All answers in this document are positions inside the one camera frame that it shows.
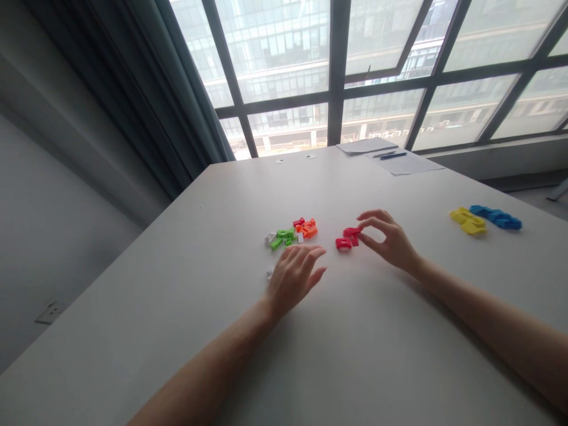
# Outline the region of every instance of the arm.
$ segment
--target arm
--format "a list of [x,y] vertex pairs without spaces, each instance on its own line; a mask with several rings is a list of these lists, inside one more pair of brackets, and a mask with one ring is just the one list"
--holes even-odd
[[272,328],[320,281],[320,246],[289,246],[276,263],[265,295],[183,366],[129,425],[210,423],[236,378]]
[[360,229],[372,226],[386,236],[378,243],[361,234],[365,245],[420,281],[503,361],[568,414],[568,335],[423,259],[387,212],[369,211],[357,219],[362,221]]

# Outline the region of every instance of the window frame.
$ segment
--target window frame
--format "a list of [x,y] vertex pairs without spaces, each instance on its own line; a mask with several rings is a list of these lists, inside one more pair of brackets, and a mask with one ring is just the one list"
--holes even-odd
[[366,79],[375,79],[386,76],[396,76],[402,72],[402,68],[411,52],[411,47],[419,33],[433,0],[424,0],[418,18],[416,19],[409,38],[406,42],[401,58],[396,68],[380,70],[372,73],[356,75],[345,75],[347,61],[347,41],[349,31],[349,18],[351,10],[351,0],[330,0],[331,1],[331,31],[330,31],[330,82],[327,91],[308,93],[305,95],[291,96],[288,98],[270,99],[266,101],[243,102],[240,89],[238,87],[236,73],[230,58],[225,35],[222,30],[221,20],[217,11],[215,1],[202,0],[205,15],[211,28],[211,33],[217,47],[221,65],[227,79],[229,91],[233,98],[232,106],[216,108],[215,111],[219,119],[237,118],[243,129],[244,138],[252,158],[258,157],[253,133],[251,131],[248,116],[263,112],[280,111],[283,109],[306,107],[314,104],[328,104],[328,146],[333,146],[341,141],[341,128],[343,123],[343,106],[347,99],[364,98],[385,93],[403,92],[413,89],[424,89],[421,102],[414,117],[405,148],[413,151],[415,140],[418,136],[420,127],[430,106],[437,87],[452,83],[463,83],[474,80],[481,80],[490,77],[518,74],[517,80],[512,84],[510,90],[505,94],[501,103],[487,121],[477,140],[468,144],[458,144],[444,146],[440,148],[416,150],[416,153],[430,153],[439,151],[449,151],[452,149],[463,149],[471,146],[481,146],[485,144],[503,143],[511,140],[520,140],[542,135],[557,135],[568,133],[564,127],[568,125],[568,115],[552,130],[541,133],[532,133],[514,137],[493,139],[495,131],[513,109],[516,101],[530,83],[531,79],[539,70],[550,69],[561,66],[568,66],[568,54],[550,56],[550,53],[561,39],[564,31],[568,27],[568,4],[551,22],[540,44],[529,59],[518,60],[508,63],[490,64],[443,72],[448,61],[452,48],[462,27],[463,21],[469,10],[472,0],[459,0],[454,10],[453,16],[448,26],[446,36],[442,43],[440,52],[435,61],[432,74],[426,77],[419,77],[410,80],[399,80],[388,83],[374,84],[369,86],[359,86],[345,88],[346,83],[358,82]]

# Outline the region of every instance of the electrical outlet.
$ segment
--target electrical outlet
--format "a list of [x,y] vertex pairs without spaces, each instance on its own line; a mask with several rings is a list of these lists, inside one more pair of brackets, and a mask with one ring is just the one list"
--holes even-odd
[[40,324],[51,324],[59,318],[59,315],[61,315],[65,309],[67,309],[67,305],[55,301],[47,307],[43,314],[37,317],[36,322]]

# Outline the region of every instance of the forearm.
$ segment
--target forearm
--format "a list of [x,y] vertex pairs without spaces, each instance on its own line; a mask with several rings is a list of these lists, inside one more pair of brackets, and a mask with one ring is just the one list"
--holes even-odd
[[130,425],[207,424],[238,375],[276,325],[264,299],[182,367],[130,421]]
[[568,414],[568,336],[423,260],[409,271],[491,349]]

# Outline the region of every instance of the gray curtain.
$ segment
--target gray curtain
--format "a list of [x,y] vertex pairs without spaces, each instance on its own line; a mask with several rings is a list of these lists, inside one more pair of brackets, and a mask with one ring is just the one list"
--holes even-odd
[[168,0],[24,0],[164,191],[235,157]]

